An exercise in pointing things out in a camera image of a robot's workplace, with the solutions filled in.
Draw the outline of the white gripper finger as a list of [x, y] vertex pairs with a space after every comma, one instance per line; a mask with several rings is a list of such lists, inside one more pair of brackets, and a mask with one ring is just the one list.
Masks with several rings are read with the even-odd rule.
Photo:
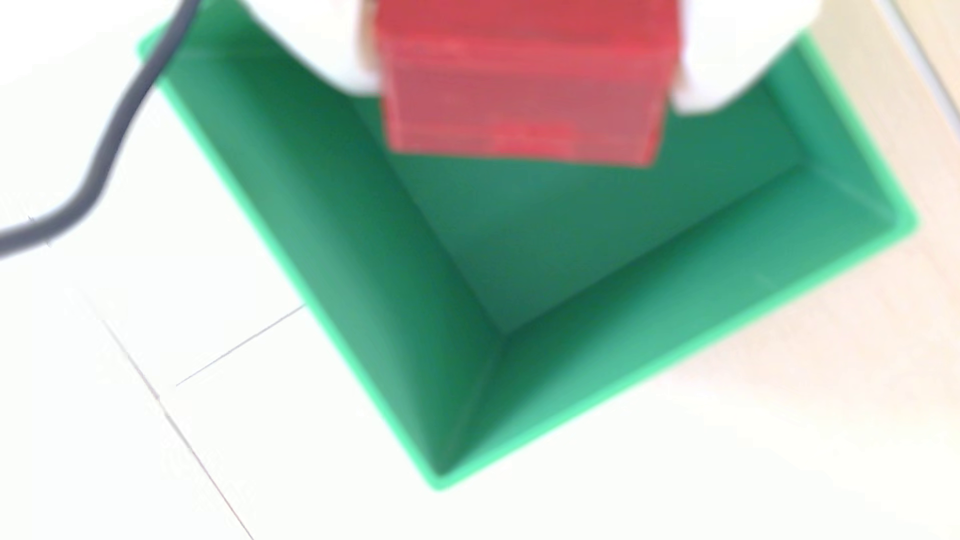
[[724, 109], [762, 78], [815, 21], [821, 1], [679, 1], [678, 115]]
[[320, 80], [352, 96], [378, 96], [378, 1], [245, 1], [249, 13]]

